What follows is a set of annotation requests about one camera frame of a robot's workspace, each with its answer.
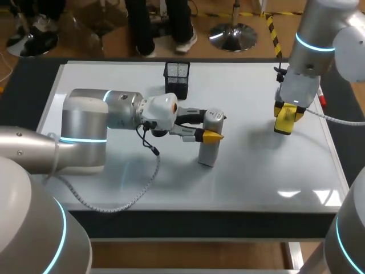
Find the white sneaker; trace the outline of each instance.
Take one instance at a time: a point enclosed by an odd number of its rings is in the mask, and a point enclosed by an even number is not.
[[[193,37],[189,41],[187,41],[187,43],[177,44],[176,52],[183,54],[187,53],[197,41],[198,41],[198,35],[196,34],[195,29],[193,28]]]
[[[156,57],[156,51],[155,50],[153,50],[153,52],[151,52],[150,54],[148,54],[148,55],[142,55],[140,52],[139,52],[139,50],[138,50],[138,48],[136,47],[136,51],[138,52],[138,54],[139,55],[141,55],[143,58],[154,58],[154,57]]]
[[[37,16],[35,22],[33,23],[33,26],[43,33],[46,33],[48,31],[56,33],[58,31],[57,23],[54,20],[47,18],[43,14],[39,14]]]

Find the brown floor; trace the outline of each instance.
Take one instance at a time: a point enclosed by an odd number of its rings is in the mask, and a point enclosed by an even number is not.
[[[67,9],[80,8],[94,0],[69,0]],[[205,13],[230,13],[233,0],[195,0],[199,11]],[[241,0],[242,11],[252,12],[251,0]],[[303,11],[305,0],[269,0],[266,11]],[[365,0],[361,2],[365,11]],[[300,16],[275,16],[274,26],[282,47],[284,57],[288,57],[294,42],[294,34],[301,20]],[[88,51],[75,45],[78,31],[72,29],[69,15],[62,18],[62,32],[59,46],[46,54],[47,57],[90,58]],[[259,17],[241,17],[240,21],[253,27],[258,33],[257,45],[242,53],[220,51],[210,45],[207,35],[209,29],[229,18],[198,17],[193,19],[198,34],[198,42],[186,55],[188,58],[275,58],[274,47],[266,21]],[[3,46],[13,33],[12,18],[0,17],[0,52],[11,66],[18,58],[9,55]],[[104,39],[105,57],[130,57],[133,47],[128,43],[127,27],[121,27],[107,34]],[[169,37],[158,38],[156,51],[158,57],[173,57],[173,41]],[[0,61],[0,79],[9,69]],[[354,93],[365,113],[365,84],[353,84]],[[303,258],[306,260],[318,243],[302,243]],[[286,268],[283,249],[280,243],[93,243],[94,267],[136,267],[136,268],[248,268],[283,269]]]

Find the white cable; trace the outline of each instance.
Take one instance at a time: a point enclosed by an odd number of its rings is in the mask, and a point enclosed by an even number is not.
[[[312,114],[318,116],[318,117],[324,118],[328,121],[331,121],[331,122],[334,122],[334,123],[337,123],[337,124],[345,124],[347,126],[356,126],[356,127],[365,126],[365,122],[348,122],[348,121],[344,121],[344,120],[339,120],[339,119],[332,118],[332,117],[329,117],[329,116],[324,115],[324,114],[320,114],[318,112],[310,110],[309,108],[307,108],[307,111],[309,113],[312,113]]]
[[[2,60],[4,61],[4,64],[10,69],[9,74],[7,74],[4,78],[2,78],[0,80],[0,83],[1,83],[2,81],[4,81],[5,79],[7,79],[13,73],[13,68],[7,63],[7,61],[5,60],[4,55],[2,53],[0,53],[0,55],[1,55]]]
[[[153,173],[153,175],[151,176],[151,178],[149,178],[148,183],[145,185],[145,187],[142,189],[142,191],[134,197],[133,200],[131,200],[128,204],[125,204],[121,207],[118,208],[100,208],[100,207],[95,207],[94,205],[89,204],[88,202],[86,202],[80,195],[79,193],[76,191],[76,189],[70,184],[70,182],[59,175],[54,175],[55,178],[57,178],[58,180],[60,180],[62,183],[64,183],[68,189],[72,192],[72,194],[75,196],[75,198],[82,203],[84,206],[88,207],[91,210],[97,211],[97,212],[101,212],[101,213],[117,213],[120,211],[124,211],[127,210],[128,208],[130,208],[132,205],[134,205],[136,202],[138,202],[139,199],[142,198],[142,196],[149,190],[150,186],[152,185],[153,181],[155,181],[157,174],[159,173],[159,169],[160,169],[160,155],[156,156],[156,169],[155,172]]]

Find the metal rod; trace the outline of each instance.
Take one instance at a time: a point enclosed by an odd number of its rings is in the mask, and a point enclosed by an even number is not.
[[[238,25],[238,18],[240,17],[240,0],[235,0],[232,11],[232,28],[235,28]]]
[[[324,245],[323,242],[321,242],[309,259],[304,263],[298,274],[322,274],[327,268],[323,249]]]

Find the black wire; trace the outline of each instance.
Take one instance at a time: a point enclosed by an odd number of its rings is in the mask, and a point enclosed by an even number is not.
[[[141,133],[139,133],[139,131],[138,131],[138,129],[139,129],[139,127],[140,126],[143,126],[143,136],[141,135]],[[160,151],[156,148],[156,147],[154,147],[153,145],[151,145],[150,143],[148,143],[147,141],[146,141],[146,133],[147,133],[147,131],[149,130],[151,128],[151,124],[149,123],[149,122],[146,122],[146,123],[143,123],[143,124],[139,124],[137,127],[136,127],[136,132],[137,132],[137,134],[138,134],[138,136],[139,136],[139,138],[141,138],[142,139],[142,145],[144,146],[144,147],[146,147],[146,148],[149,148],[152,152],[153,152],[153,154],[155,154],[156,156],[159,156],[160,155]]]
[[[197,17],[198,16],[198,7],[197,7],[197,5],[195,4],[194,0],[189,0],[189,2],[192,2],[195,6],[195,9],[196,9],[196,13],[192,14],[192,16]]]
[[[138,131],[138,129],[139,129],[139,127],[140,126],[143,126],[144,128],[143,128],[143,136],[141,135],[141,133],[139,133],[139,131]],[[153,147],[153,145],[151,145],[150,143],[148,143],[147,141],[146,141],[146,132],[148,131],[148,127],[145,127],[145,125],[143,125],[143,124],[139,124],[138,126],[137,126],[137,128],[136,128],[136,132],[137,132],[137,134],[138,134],[138,136],[139,136],[139,138],[141,138],[141,140],[142,140],[142,145],[144,146],[144,147],[148,147],[148,148],[152,148]]]

